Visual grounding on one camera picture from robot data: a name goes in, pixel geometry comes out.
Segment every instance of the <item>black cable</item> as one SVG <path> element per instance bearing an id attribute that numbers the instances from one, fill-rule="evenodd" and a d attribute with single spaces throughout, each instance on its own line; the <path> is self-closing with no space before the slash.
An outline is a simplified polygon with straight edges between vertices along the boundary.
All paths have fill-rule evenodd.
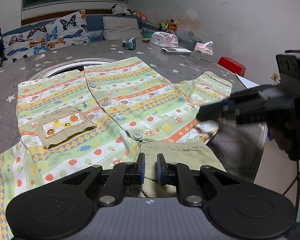
<path id="1" fill-rule="evenodd" d="M 289 189 L 291 189 L 291 187 L 293 186 L 293 184 L 297 181 L 297 179 L 299 178 L 299 175 L 300 175 L 300 171 L 297 172 L 297 176 L 295 177 L 295 179 L 292 181 L 292 183 L 290 184 L 290 186 L 287 188 L 287 190 L 282 194 L 282 195 L 285 195 Z"/>

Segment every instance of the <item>red dot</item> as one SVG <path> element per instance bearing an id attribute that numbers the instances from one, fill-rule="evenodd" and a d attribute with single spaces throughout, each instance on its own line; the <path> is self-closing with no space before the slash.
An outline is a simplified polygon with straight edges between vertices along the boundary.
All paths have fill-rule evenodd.
<path id="1" fill-rule="evenodd" d="M 69 164 L 72 166 L 72 165 L 75 165 L 77 163 L 77 160 L 70 160 L 69 161 Z"/>
<path id="2" fill-rule="evenodd" d="M 52 181 L 53 180 L 53 175 L 51 173 L 49 173 L 47 176 L 46 176 L 46 180 L 47 181 Z"/>
<path id="3" fill-rule="evenodd" d="M 98 150 L 95 150 L 94 151 L 94 154 L 95 155 L 100 155 L 102 153 L 102 150 L 101 149 L 98 149 Z"/>

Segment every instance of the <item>gray button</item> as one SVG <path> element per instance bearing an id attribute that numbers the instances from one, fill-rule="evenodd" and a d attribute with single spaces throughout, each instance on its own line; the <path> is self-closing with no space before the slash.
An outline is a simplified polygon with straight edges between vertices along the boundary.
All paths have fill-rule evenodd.
<path id="1" fill-rule="evenodd" d="M 132 135 L 135 139 L 140 140 L 143 136 L 143 132 L 140 130 L 136 130 L 133 135 Z"/>
<path id="2" fill-rule="evenodd" d="M 192 195 L 186 198 L 186 201 L 192 204 L 198 204 L 202 201 L 202 198 L 196 195 Z"/>
<path id="3" fill-rule="evenodd" d="M 104 204 L 110 204 L 113 201 L 115 201 L 115 198 L 109 195 L 105 195 L 99 198 L 100 202 L 104 203 Z"/>

